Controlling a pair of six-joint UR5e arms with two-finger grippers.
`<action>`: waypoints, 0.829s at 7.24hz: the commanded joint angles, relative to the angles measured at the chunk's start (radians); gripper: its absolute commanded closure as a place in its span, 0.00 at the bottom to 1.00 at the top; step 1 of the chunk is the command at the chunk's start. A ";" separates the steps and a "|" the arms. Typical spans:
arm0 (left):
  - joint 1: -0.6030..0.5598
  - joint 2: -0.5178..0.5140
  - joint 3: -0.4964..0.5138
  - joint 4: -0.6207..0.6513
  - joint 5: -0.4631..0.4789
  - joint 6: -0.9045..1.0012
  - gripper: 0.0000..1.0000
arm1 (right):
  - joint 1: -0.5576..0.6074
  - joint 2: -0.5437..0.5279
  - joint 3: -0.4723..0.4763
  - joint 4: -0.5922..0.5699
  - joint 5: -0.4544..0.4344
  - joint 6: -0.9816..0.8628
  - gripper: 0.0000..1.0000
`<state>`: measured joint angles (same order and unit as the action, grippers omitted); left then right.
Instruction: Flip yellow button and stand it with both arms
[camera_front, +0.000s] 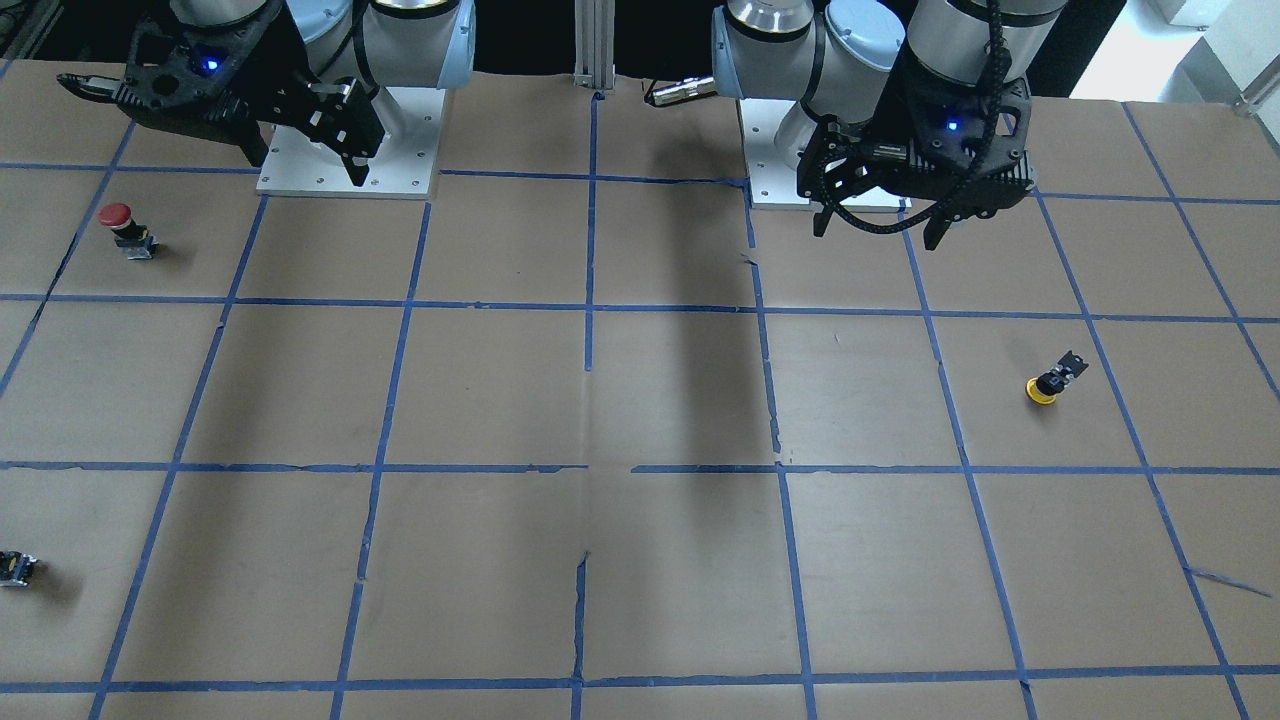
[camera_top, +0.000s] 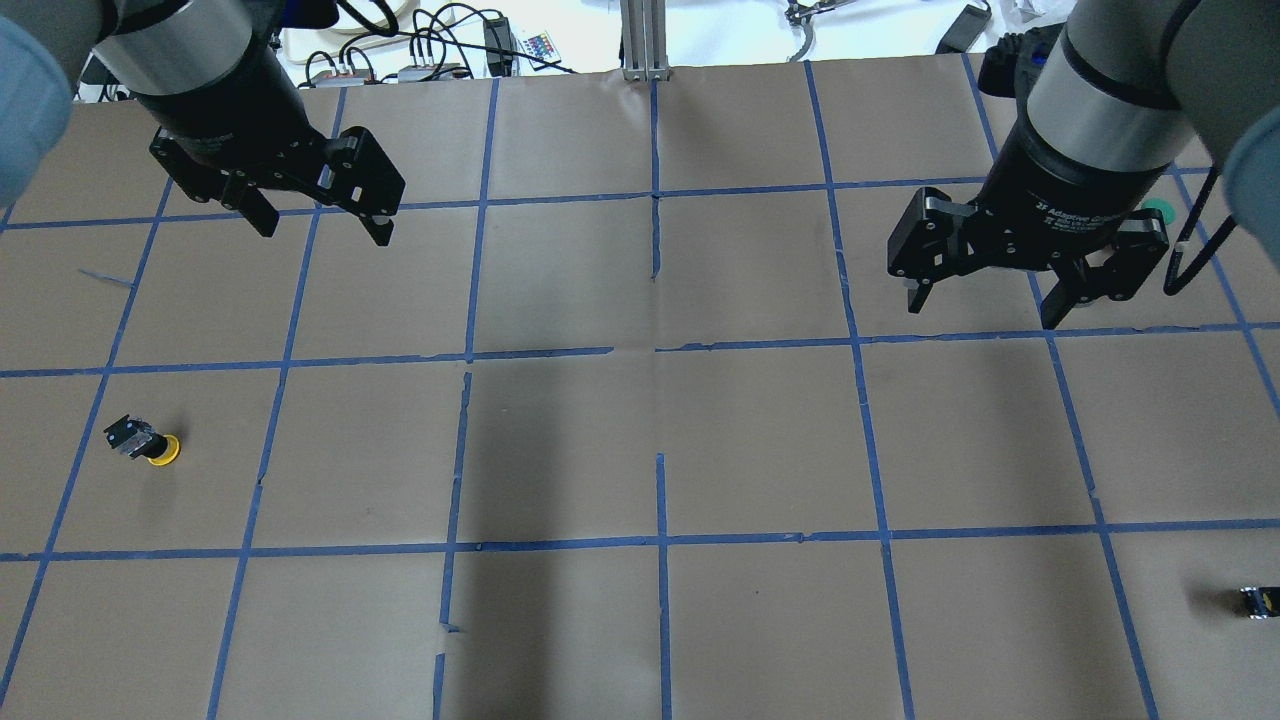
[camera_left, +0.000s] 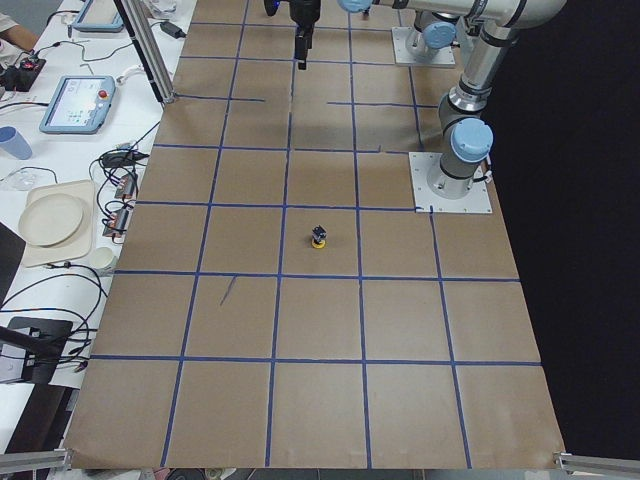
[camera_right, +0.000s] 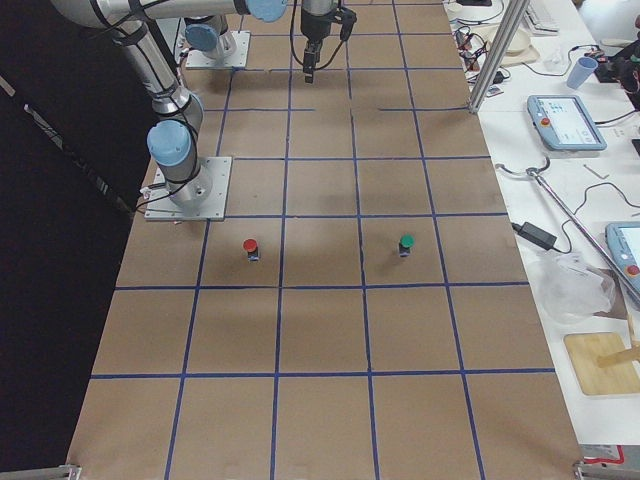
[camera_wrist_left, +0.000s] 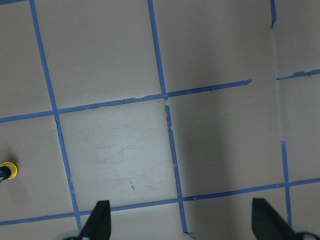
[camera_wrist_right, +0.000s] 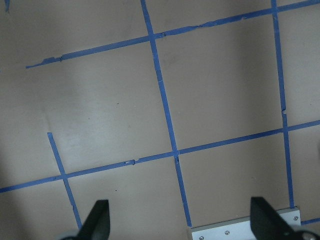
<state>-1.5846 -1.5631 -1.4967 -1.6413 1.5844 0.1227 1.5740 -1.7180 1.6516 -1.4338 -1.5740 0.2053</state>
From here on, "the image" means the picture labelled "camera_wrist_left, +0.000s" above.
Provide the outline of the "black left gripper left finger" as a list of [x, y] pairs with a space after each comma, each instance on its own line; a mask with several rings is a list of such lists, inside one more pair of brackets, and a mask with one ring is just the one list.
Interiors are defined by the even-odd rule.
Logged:
[[110, 201], [100, 200], [96, 203], [78, 238], [80, 240], [109, 240], [111, 231]]

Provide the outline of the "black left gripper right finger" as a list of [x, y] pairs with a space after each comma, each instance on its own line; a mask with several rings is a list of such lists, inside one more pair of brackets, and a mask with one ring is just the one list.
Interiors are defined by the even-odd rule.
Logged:
[[257, 240], [299, 240], [296, 233], [264, 198], [254, 198], [251, 229]]

